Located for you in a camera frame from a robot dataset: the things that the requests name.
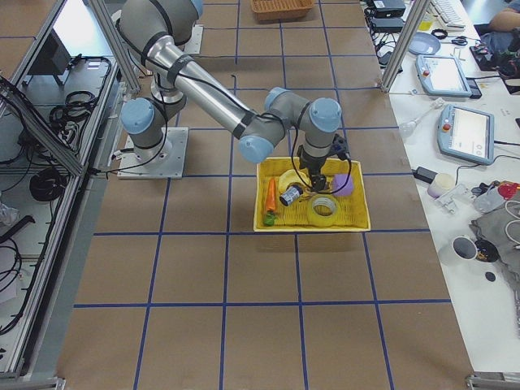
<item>touchscreen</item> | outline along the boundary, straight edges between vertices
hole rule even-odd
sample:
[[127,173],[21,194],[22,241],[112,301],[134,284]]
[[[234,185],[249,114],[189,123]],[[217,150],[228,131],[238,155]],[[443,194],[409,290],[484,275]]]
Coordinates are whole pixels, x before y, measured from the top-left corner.
[[465,90],[457,64],[453,58],[432,58],[428,62],[433,89],[442,91]]
[[454,114],[450,149],[487,158],[489,118],[460,108],[455,108]]

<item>wicker basket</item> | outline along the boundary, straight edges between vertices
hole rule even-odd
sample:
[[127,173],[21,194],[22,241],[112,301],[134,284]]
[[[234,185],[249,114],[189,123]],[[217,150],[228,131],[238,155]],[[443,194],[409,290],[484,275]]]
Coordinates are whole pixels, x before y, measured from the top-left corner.
[[302,18],[313,7],[314,0],[251,0],[258,21]]

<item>tape roll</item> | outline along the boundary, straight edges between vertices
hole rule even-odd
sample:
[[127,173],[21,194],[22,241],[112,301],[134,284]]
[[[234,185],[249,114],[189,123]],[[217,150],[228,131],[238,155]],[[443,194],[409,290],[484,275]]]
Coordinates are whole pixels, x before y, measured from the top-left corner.
[[278,191],[280,193],[284,193],[285,191],[287,191],[291,184],[299,184],[302,188],[305,188],[306,183],[310,182],[309,176],[307,176],[307,174],[302,171],[298,171],[298,173],[300,174],[301,178],[305,181],[305,183],[301,182],[301,179],[296,173],[296,171],[294,171],[293,169],[289,169],[278,178]]
[[338,219],[340,204],[332,195],[314,195],[307,206],[307,218],[311,225],[326,228]]

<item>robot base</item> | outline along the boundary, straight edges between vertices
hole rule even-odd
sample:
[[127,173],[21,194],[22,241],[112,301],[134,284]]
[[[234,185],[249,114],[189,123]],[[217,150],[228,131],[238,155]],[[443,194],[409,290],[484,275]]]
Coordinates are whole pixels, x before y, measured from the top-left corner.
[[[168,128],[168,140],[171,142],[171,151],[161,162],[145,164],[142,167],[129,168],[143,163],[134,153],[124,154],[119,165],[117,176],[120,179],[148,180],[148,179],[181,179],[184,170],[184,158],[188,144],[188,128]],[[133,148],[130,137],[127,138],[125,148]]]

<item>plastic bottle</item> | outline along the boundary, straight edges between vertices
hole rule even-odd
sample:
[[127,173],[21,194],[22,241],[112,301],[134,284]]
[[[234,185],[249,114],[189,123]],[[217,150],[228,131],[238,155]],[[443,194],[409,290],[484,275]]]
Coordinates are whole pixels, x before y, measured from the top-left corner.
[[296,201],[303,194],[303,188],[301,188],[298,184],[291,184],[287,191],[282,193],[279,196],[279,201],[282,202],[282,205],[289,206],[294,201]]
[[503,183],[496,187],[491,187],[486,193],[477,197],[473,206],[481,213],[488,213],[495,210],[498,206],[501,206],[508,201],[517,192],[516,183]]

